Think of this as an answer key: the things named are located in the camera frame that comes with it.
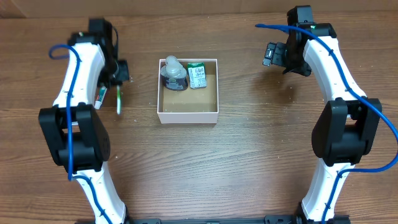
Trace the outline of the toothpaste tube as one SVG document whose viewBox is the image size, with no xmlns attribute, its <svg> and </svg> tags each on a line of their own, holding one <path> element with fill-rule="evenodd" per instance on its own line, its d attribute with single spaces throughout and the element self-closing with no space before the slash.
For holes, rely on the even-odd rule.
<svg viewBox="0 0 398 224">
<path fill-rule="evenodd" d="M 102 86 L 102 87 L 99 89 L 99 93 L 98 93 L 98 95 L 97 95 L 97 97 L 96 97 L 95 104 L 94 104 L 94 108 L 95 108 L 96 110 L 99 110 L 99 109 L 101 108 L 107 90 L 108 90 L 108 89 L 107 89 L 105 86 Z"/>
</svg>

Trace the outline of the green toothbrush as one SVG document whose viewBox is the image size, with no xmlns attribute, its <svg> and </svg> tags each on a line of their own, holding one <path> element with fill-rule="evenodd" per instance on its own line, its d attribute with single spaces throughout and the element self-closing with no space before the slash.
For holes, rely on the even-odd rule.
<svg viewBox="0 0 398 224">
<path fill-rule="evenodd" d="M 121 107 L 122 107 L 122 105 L 121 105 L 121 87 L 120 87 L 120 85 L 118 85 L 116 87 L 116 89 L 117 89 L 117 107 L 116 107 L 116 111 L 117 111 L 118 115 L 121 115 Z"/>
</svg>

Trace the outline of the clear soap bottle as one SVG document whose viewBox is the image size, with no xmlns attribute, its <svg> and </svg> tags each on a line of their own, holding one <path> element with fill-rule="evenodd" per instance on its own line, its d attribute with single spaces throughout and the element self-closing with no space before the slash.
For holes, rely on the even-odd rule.
<svg viewBox="0 0 398 224">
<path fill-rule="evenodd" d="M 162 83 L 169 90 L 184 91 L 188 88 L 187 70 L 173 55 L 169 55 L 165 59 L 165 65 L 160 69 L 160 75 Z"/>
</svg>

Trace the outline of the white cardboard box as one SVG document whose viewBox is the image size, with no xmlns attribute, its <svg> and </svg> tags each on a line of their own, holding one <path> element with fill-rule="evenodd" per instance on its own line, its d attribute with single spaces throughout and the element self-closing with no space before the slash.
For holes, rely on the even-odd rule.
<svg viewBox="0 0 398 224">
<path fill-rule="evenodd" d="M 207 86 L 169 90 L 158 74 L 157 114 L 162 124 L 216 124 L 219 115 L 218 60 L 215 58 L 180 58 L 182 65 L 203 62 Z"/>
</svg>

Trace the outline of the green white soap box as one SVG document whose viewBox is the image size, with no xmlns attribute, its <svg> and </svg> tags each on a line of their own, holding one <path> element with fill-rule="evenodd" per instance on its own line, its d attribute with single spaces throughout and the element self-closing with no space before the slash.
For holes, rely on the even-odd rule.
<svg viewBox="0 0 398 224">
<path fill-rule="evenodd" d="M 206 88 L 206 73 L 205 73 L 205 64 L 203 62 L 200 63 L 188 63 L 187 70 L 190 80 L 190 88 L 199 89 Z"/>
</svg>

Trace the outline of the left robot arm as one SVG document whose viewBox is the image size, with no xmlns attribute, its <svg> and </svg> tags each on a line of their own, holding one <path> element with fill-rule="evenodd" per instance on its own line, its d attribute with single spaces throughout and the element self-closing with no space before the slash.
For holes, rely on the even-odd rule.
<svg viewBox="0 0 398 224">
<path fill-rule="evenodd" d="M 90 19 L 88 31 L 72 33 L 66 44 L 49 49 L 52 60 L 68 59 L 60 93 L 52 107 L 39 111 L 39 124 L 54 163 L 69 181 L 82 187 L 95 223 L 129 223 L 109 171 L 111 145 L 97 114 L 100 97 L 129 80 L 126 60 L 119 59 L 118 32 L 103 19 Z"/>
</svg>

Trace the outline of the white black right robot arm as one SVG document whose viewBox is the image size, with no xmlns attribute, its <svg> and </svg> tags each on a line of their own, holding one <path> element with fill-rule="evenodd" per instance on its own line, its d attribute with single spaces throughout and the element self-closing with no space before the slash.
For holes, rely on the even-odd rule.
<svg viewBox="0 0 398 224">
<path fill-rule="evenodd" d="M 356 84 L 339 50 L 330 23 L 317 24 L 310 6 L 296 6 L 287 13 L 286 43 L 269 43 L 265 65 L 278 65 L 284 72 L 305 77 L 314 74 L 325 107 L 312 131 L 312 149 L 318 157 L 310 188 L 300 202 L 292 223 L 349 223 L 347 216 L 335 216 L 334 206 L 348 176 L 373 145 L 379 116 L 347 91 L 348 86 L 362 99 L 367 96 Z"/>
</svg>

